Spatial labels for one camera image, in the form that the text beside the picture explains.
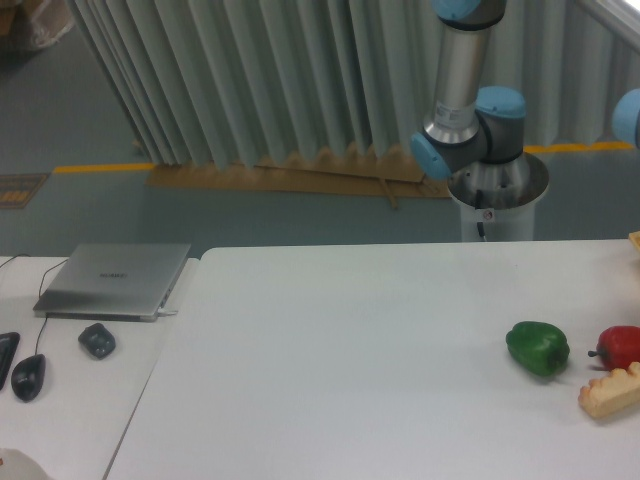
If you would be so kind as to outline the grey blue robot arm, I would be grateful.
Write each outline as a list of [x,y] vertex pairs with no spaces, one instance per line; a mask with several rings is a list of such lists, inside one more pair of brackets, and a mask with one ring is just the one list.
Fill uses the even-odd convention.
[[639,142],[635,1],[436,1],[435,93],[412,153],[431,178],[526,143]]

